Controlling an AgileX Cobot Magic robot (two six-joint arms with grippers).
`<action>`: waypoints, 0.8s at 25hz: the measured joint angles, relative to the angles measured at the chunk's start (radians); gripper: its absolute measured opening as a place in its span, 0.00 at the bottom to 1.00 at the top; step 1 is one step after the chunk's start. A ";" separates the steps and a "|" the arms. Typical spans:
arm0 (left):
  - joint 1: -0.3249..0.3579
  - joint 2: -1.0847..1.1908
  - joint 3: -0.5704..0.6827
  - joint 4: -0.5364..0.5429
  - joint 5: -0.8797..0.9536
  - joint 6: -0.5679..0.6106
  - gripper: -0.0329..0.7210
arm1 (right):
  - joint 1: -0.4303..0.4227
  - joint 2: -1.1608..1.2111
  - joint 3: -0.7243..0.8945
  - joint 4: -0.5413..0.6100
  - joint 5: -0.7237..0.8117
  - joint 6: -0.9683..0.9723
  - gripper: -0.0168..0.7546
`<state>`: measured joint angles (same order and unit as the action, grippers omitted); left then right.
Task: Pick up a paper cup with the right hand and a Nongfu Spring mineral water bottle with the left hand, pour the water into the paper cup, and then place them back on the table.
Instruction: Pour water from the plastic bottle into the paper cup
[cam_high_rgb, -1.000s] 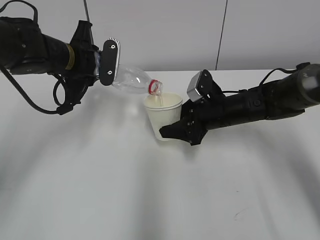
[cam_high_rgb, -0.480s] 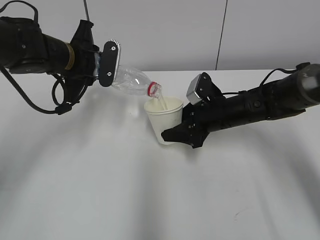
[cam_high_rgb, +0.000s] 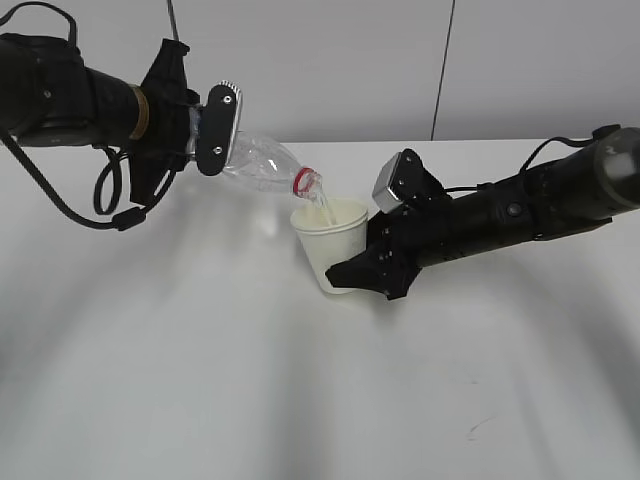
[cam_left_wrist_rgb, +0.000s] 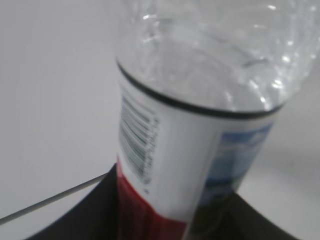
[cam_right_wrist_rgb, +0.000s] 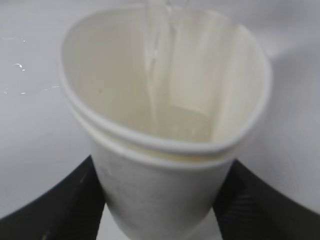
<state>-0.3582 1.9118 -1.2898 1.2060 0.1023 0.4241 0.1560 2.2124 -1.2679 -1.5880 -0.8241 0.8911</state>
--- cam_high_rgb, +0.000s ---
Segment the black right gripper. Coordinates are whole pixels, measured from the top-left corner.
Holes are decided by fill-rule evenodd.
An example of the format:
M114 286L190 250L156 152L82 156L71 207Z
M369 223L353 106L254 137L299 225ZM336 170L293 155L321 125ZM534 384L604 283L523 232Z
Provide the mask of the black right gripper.
M368 221L366 250L325 272L333 287L369 290L396 300L407 295L424 268L453 259L450 193L419 189L396 196L392 209L380 210Z

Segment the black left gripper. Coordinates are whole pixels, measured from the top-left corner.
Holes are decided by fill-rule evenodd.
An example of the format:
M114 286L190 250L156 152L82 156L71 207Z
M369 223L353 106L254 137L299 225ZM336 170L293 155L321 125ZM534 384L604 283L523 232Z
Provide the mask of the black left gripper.
M130 201L149 205L170 172L187 163L191 137L189 109L200 97L187 86L184 57L189 47L165 39L141 84L148 104L148 125L129 150Z

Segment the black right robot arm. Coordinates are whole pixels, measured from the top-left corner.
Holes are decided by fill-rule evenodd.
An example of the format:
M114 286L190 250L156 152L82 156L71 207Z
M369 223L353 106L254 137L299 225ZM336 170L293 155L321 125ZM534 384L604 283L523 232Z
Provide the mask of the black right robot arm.
M329 267L335 288L406 296L425 267L510 246L601 228L639 207L639 131L609 125L591 138L560 138L574 148L497 182L444 187L412 149L381 169L363 252Z

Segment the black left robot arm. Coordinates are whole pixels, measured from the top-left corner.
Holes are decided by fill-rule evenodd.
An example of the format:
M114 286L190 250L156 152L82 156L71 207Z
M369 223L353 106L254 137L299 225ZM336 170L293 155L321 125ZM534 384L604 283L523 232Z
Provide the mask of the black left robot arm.
M129 157L130 200L147 206L187 162L187 45L165 39L140 85L87 67L61 38L1 37L1 126L24 147L110 146Z

